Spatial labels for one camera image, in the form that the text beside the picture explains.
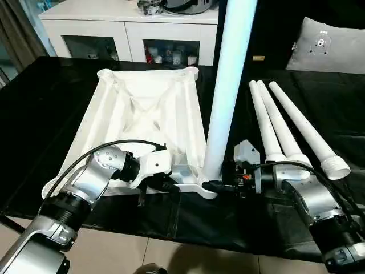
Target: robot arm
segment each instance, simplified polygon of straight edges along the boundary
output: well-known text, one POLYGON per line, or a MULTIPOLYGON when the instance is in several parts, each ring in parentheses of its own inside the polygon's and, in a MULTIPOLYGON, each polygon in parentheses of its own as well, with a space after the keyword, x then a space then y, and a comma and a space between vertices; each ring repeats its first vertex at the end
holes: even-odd
POLYGON ((234 182, 210 181, 203 183, 203 187, 215 192, 233 192, 238 197, 250 192, 261 194, 262 189, 274 187, 293 200, 330 273, 360 273, 365 269, 365 241, 359 234, 360 224, 345 213, 346 209, 314 174, 304 178, 297 166, 289 164, 257 168, 260 154, 247 140, 235 146, 234 161, 237 170, 234 182))
POLYGON ((57 195, 44 201, 39 214, 0 261, 0 274, 67 273, 70 262, 61 251, 72 247, 110 179, 120 179, 135 188, 153 174, 170 171, 171 155, 167 150, 138 159, 116 146, 96 151, 57 195))

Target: cushion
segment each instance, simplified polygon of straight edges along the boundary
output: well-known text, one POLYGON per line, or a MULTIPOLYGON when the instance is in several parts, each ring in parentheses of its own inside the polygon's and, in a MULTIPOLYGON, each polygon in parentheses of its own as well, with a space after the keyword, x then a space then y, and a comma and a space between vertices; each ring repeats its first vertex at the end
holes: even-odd
POLYGON ((286 69, 365 74, 365 30, 306 17, 286 69))

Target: white cabinet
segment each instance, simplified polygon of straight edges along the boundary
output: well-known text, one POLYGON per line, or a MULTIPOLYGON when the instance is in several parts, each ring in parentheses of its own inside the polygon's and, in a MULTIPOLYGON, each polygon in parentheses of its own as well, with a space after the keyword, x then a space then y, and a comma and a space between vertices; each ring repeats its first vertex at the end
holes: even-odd
POLYGON ((59 57, 213 64, 218 8, 150 16, 137 0, 66 0, 39 17, 59 57))
POLYGON ((126 22, 125 28, 135 62, 146 62, 145 47, 148 46, 162 51, 158 52, 160 56, 165 55, 163 47, 158 46, 158 41, 164 41, 167 45, 165 51, 169 51, 169 48, 190 51, 186 55, 195 55, 200 65, 213 65, 215 25, 126 22))

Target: black tablecloth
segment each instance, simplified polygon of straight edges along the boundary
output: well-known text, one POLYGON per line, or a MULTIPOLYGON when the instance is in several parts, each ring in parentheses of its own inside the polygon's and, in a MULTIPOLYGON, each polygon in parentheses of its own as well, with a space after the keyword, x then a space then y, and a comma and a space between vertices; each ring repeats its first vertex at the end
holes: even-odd
MULTIPOLYGON (((98 83, 96 72, 175 69, 131 62, 39 58, 0 91, 3 214, 33 218, 45 183, 54 178, 67 155, 98 83)), ((197 91, 205 133, 214 92, 210 67, 199 67, 197 91)), ((226 158, 248 139, 263 148, 247 82, 276 80, 336 153, 351 167, 338 182, 365 204, 365 76, 293 71, 249 71, 242 78, 226 158)), ((318 160, 286 116, 303 152, 318 160)), ((263 255, 320 261, 320 253, 291 202, 275 191, 265 197, 206 200, 195 193, 103 197, 85 227, 195 243, 263 255)))

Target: white cylindrical leg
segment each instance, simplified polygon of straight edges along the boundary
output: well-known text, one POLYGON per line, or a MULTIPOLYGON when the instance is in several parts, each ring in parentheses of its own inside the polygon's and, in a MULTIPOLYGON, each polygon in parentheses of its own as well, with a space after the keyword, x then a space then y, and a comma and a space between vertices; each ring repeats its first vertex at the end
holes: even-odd
POLYGON ((275 82, 271 82, 269 87, 314 151, 321 162, 321 168, 327 177, 330 180, 338 180, 347 176, 351 171, 350 167, 341 157, 336 155, 279 85, 275 82))
POLYGON ((274 103, 274 100, 269 94, 269 91, 267 90, 265 84, 263 83, 263 81, 260 80, 257 82, 257 85, 267 114, 269 114, 270 121, 274 127, 281 147, 284 150, 285 156, 289 161, 302 162, 311 166, 308 157, 302 153, 290 129, 287 127, 283 116, 281 115, 278 107, 274 103))
POLYGON ((263 104, 259 87, 255 81, 249 83, 253 105, 255 107, 258 126, 260 128, 261 139, 265 149, 266 161, 285 161, 286 157, 281 152, 281 148, 276 138, 273 125, 263 104))
POLYGON ((257 0, 228 0, 203 180, 219 179, 257 0))

